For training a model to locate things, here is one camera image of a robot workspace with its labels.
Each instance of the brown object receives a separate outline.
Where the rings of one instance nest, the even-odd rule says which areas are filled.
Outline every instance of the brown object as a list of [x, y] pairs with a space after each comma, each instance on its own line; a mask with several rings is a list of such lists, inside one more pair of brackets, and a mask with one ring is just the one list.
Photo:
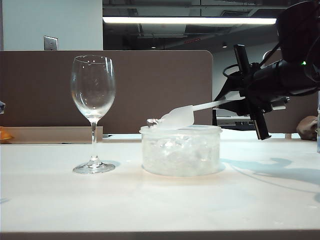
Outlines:
[[299, 122], [296, 131], [303, 140], [316, 140], [317, 124], [318, 119], [316, 116], [307, 116]]
[[8, 139], [12, 139], [12, 136], [2, 126], [0, 126], [0, 140]]
[[[70, 93], [73, 59], [112, 59], [115, 101], [99, 122], [104, 133], [138, 133], [149, 118], [212, 101], [213, 58], [204, 50], [2, 51], [0, 96], [5, 127], [89, 126]], [[211, 125], [212, 110], [197, 111], [196, 124]]]

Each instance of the orange object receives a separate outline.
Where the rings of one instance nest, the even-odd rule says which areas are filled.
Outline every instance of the orange object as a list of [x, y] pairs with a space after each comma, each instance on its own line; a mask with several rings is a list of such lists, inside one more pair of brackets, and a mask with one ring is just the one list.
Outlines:
[[13, 137], [0, 126], [0, 140], [12, 139]]

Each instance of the electrical outlet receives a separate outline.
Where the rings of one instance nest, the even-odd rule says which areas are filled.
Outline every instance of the electrical outlet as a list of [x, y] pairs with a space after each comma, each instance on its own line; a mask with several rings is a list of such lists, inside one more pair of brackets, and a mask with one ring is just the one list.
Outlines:
[[45, 51], [58, 51], [58, 38], [52, 36], [43, 36]]

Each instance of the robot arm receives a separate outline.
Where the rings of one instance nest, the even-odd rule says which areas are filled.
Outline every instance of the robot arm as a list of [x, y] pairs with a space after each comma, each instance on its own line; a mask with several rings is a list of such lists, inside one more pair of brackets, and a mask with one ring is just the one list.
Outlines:
[[231, 91], [239, 91], [245, 99], [219, 108], [239, 116], [249, 115], [260, 140], [270, 137], [264, 113], [285, 109], [290, 96], [305, 96], [320, 90], [319, 6], [313, 1], [301, 2], [277, 18], [278, 46], [283, 57], [280, 61], [261, 68], [265, 61], [249, 64], [245, 46], [234, 46], [239, 71], [230, 75], [223, 71], [227, 80], [215, 101]]

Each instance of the glass stem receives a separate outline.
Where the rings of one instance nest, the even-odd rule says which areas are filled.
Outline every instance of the glass stem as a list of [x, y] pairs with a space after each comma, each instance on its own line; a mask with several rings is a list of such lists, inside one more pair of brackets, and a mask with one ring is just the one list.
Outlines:
[[92, 155], [90, 162], [91, 164], [99, 164], [100, 160], [97, 155], [97, 135], [96, 135], [96, 127], [97, 127], [97, 122], [92, 121], [91, 122], [91, 129], [92, 129]]

